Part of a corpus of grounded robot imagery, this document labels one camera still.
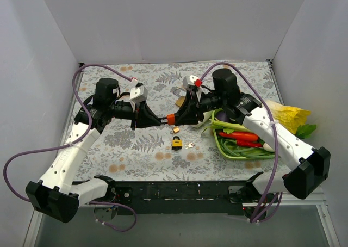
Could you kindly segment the orange padlock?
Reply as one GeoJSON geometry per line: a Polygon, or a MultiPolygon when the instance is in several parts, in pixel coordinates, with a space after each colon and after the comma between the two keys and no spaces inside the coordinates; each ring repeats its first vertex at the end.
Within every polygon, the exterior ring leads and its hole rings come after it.
{"type": "Polygon", "coordinates": [[[175,114],[170,114],[170,115],[167,115],[166,117],[165,117],[165,119],[167,120],[167,124],[168,125],[175,125],[175,123],[176,123],[176,116],[175,116],[175,114]]]}

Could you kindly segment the yellow padlock keys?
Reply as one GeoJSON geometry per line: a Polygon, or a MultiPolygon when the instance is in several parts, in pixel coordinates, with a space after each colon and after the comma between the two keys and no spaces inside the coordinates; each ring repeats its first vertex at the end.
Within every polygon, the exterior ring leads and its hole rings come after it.
{"type": "Polygon", "coordinates": [[[190,149],[190,148],[193,148],[195,146],[196,146],[195,143],[188,143],[188,144],[185,145],[185,149],[190,149]]]}

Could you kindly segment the yellow padlock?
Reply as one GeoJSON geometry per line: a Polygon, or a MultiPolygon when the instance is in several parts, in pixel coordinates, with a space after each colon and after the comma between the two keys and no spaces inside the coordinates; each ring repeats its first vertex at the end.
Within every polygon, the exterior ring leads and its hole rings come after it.
{"type": "Polygon", "coordinates": [[[179,136],[174,136],[172,138],[171,149],[175,151],[182,149],[182,140],[179,136]]]}

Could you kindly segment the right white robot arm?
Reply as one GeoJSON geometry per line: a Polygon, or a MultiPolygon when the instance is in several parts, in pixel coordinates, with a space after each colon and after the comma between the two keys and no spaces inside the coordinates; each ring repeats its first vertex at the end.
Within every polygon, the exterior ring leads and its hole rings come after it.
{"type": "Polygon", "coordinates": [[[204,119],[204,113],[222,109],[229,118],[255,133],[263,142],[278,151],[290,172],[260,172],[252,176],[239,190],[239,197],[247,195],[258,202],[266,193],[289,192],[305,199],[328,177],[330,152],[315,149],[270,118],[266,106],[250,94],[240,92],[237,77],[230,69],[217,69],[212,74],[214,90],[202,92],[202,81],[189,75],[183,79],[185,100],[169,118],[170,125],[195,125],[204,119]]]}

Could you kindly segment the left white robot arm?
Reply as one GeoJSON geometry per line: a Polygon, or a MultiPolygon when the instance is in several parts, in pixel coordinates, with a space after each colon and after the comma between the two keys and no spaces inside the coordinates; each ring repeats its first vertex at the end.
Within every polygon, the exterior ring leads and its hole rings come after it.
{"type": "Polygon", "coordinates": [[[94,142],[113,118],[131,121],[131,128],[160,126],[161,120],[146,103],[147,89],[136,79],[127,93],[129,101],[121,100],[117,80],[101,78],[95,93],[84,102],[74,119],[66,148],[61,150],[51,167],[38,182],[29,182],[26,194],[36,211],[61,222],[69,222],[78,208],[93,200],[111,203],[117,197],[115,181],[103,175],[74,184],[73,180],[94,142]]]}

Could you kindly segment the large brass padlock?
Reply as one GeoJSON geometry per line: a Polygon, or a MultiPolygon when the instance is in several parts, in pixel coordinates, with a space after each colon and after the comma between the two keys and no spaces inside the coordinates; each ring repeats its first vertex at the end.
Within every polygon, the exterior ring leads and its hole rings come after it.
{"type": "Polygon", "coordinates": [[[175,102],[175,105],[181,107],[185,100],[186,90],[182,87],[176,87],[173,91],[173,94],[178,97],[178,99],[175,102]]]}

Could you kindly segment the purple eggplant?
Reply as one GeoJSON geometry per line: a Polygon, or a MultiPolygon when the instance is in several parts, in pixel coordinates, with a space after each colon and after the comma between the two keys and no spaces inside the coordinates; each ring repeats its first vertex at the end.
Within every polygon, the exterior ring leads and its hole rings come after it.
{"type": "Polygon", "coordinates": [[[232,120],[228,117],[227,113],[223,110],[218,111],[215,114],[215,118],[222,122],[228,122],[228,123],[232,122],[232,120]]]}

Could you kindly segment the green napa cabbage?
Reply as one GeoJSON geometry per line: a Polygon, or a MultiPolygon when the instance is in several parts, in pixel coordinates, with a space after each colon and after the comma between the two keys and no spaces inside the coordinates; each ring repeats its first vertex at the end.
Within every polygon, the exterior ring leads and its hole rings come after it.
{"type": "Polygon", "coordinates": [[[205,121],[205,122],[200,122],[198,124],[194,124],[194,125],[190,125],[191,127],[193,128],[201,128],[203,127],[205,124],[208,124],[209,123],[209,120],[208,121],[205,121]]]}

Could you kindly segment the small brass padlock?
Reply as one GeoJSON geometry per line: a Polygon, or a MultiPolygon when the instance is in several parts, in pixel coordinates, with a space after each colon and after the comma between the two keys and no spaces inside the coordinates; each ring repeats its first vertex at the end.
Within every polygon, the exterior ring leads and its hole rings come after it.
{"type": "Polygon", "coordinates": [[[172,134],[177,134],[177,133],[179,133],[180,132],[180,129],[179,129],[179,127],[174,127],[173,129],[172,129],[172,131],[171,131],[171,133],[172,134]]]}

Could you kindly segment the celery stalk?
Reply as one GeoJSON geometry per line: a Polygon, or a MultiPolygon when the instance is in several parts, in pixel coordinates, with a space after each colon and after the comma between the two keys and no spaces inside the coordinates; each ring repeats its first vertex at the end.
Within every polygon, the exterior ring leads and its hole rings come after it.
{"type": "Polygon", "coordinates": [[[244,126],[238,124],[238,123],[230,123],[230,122],[224,122],[220,121],[216,118],[217,113],[221,112],[222,109],[216,109],[212,111],[212,116],[210,118],[210,124],[203,127],[203,133],[207,129],[228,129],[233,131],[241,131],[241,132],[249,132],[252,133],[249,129],[245,128],[244,126]]]}

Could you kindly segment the green vegetable tray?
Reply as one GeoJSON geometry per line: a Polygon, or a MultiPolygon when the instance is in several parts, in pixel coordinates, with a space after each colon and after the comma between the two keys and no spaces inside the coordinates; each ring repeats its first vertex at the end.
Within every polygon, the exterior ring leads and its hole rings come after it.
{"type": "Polygon", "coordinates": [[[242,125],[217,121],[212,129],[221,154],[232,160],[272,159],[273,149],[265,149],[265,142],[242,125]]]}

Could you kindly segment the red chili pepper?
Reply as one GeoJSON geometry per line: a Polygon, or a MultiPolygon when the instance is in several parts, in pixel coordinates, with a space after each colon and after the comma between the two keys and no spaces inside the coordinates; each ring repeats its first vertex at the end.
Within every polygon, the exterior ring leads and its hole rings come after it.
{"type": "Polygon", "coordinates": [[[226,133],[224,131],[220,131],[218,135],[222,138],[226,138],[229,140],[235,141],[235,144],[243,147],[263,147],[262,143],[258,142],[258,136],[254,133],[250,132],[242,132],[242,131],[234,131],[232,133],[226,133]]]}

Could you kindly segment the green long beans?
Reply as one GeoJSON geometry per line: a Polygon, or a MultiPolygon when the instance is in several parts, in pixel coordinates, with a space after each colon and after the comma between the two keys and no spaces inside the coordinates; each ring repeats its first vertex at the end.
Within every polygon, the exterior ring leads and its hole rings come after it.
{"type": "Polygon", "coordinates": [[[235,141],[226,138],[217,138],[216,144],[221,154],[232,160],[272,159],[275,157],[274,152],[267,152],[263,148],[238,146],[235,141]]]}

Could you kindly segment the white radish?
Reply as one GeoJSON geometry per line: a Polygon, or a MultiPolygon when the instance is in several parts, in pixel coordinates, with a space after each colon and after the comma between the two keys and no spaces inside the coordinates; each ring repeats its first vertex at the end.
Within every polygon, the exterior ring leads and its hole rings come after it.
{"type": "Polygon", "coordinates": [[[274,144],[268,144],[264,143],[263,144],[263,149],[267,152],[275,152],[275,145],[274,144]]]}

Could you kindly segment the aluminium frame rail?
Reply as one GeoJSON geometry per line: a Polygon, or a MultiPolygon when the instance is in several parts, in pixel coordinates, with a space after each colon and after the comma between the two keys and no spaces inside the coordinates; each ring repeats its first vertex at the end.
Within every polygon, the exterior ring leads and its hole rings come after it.
{"type": "Polygon", "coordinates": [[[91,206],[68,223],[34,213],[25,246],[339,246],[323,200],[287,197],[251,224],[243,206],[224,199],[137,200],[110,225],[97,223],[91,206]]]}

